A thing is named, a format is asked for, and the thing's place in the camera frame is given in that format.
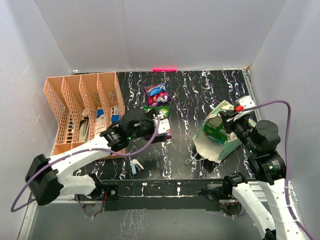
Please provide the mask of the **purple berries candy packet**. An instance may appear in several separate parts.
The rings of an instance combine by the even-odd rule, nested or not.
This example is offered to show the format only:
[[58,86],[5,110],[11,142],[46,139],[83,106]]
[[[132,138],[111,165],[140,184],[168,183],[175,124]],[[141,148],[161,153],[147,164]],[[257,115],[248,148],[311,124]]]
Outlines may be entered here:
[[163,133],[158,131],[157,135],[155,136],[154,140],[151,142],[152,144],[166,142],[172,138],[172,131],[170,128],[166,128]]

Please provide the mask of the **purple Fox's candy packet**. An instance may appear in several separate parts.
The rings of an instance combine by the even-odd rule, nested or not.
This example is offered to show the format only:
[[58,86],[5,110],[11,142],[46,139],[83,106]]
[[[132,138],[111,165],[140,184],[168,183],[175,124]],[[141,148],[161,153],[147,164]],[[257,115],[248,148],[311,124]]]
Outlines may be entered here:
[[169,95],[167,89],[166,89],[166,91],[162,91],[161,93],[156,94],[154,96],[149,96],[147,91],[151,86],[154,86],[154,85],[150,85],[150,86],[147,86],[144,88],[144,91],[145,91],[147,99],[148,99],[149,106],[158,107],[158,106],[161,106],[162,104],[165,104],[165,103],[171,101],[172,98]]

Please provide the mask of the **blue chocolate snack packet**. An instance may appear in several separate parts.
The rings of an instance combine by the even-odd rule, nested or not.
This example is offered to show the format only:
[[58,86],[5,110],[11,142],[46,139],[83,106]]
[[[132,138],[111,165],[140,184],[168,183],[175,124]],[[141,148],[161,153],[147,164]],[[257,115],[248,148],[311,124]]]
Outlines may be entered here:
[[157,84],[157,85],[151,86],[147,90],[147,93],[151,97],[151,96],[157,95],[157,94],[159,94],[159,93],[161,93],[163,91],[166,91],[166,90],[167,90],[166,85],[161,83],[161,84]]

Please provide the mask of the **green illustrated paper gift bag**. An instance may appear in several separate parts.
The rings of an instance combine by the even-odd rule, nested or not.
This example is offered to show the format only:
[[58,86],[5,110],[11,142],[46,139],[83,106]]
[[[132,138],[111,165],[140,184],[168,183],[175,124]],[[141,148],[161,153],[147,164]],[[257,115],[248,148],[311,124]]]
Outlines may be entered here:
[[234,133],[226,133],[219,114],[233,108],[231,103],[223,100],[205,118],[192,138],[195,152],[201,158],[219,164],[242,144]]

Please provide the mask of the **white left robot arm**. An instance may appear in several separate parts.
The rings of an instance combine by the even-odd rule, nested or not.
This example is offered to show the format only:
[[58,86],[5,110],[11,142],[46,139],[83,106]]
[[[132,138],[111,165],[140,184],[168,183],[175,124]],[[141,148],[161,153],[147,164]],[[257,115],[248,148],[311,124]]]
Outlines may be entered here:
[[87,195],[93,200],[103,195],[97,178],[73,176],[76,170],[112,154],[122,156],[131,139],[147,138],[147,148],[159,133],[158,110],[146,113],[131,111],[92,140],[58,155],[37,155],[25,176],[26,185],[40,206],[45,206],[63,195]]

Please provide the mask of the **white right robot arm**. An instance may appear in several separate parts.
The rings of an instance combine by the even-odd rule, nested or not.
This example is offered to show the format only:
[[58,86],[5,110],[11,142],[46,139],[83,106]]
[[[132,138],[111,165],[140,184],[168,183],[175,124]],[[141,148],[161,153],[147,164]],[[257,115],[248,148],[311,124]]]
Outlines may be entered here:
[[244,206],[264,240],[312,239],[298,219],[286,178],[287,167],[276,151],[281,141],[278,126],[269,120],[250,126],[249,116],[235,110],[223,110],[219,115],[225,131],[234,133],[249,151],[249,167],[269,208],[264,207],[240,172],[224,177],[223,194]]

